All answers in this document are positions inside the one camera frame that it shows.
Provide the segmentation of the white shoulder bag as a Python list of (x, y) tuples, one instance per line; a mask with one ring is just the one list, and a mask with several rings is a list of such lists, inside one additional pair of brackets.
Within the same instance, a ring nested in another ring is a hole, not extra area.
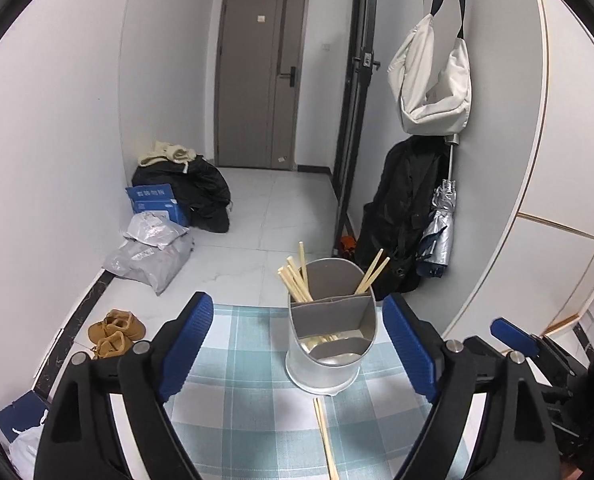
[[(464, 30), (460, 29), (445, 65), (433, 75), (435, 17), (445, 0), (409, 31), (388, 66), (388, 82), (403, 130), (412, 136), (457, 136), (472, 108), (472, 77)], [(466, 0), (457, 0), (465, 20)]]

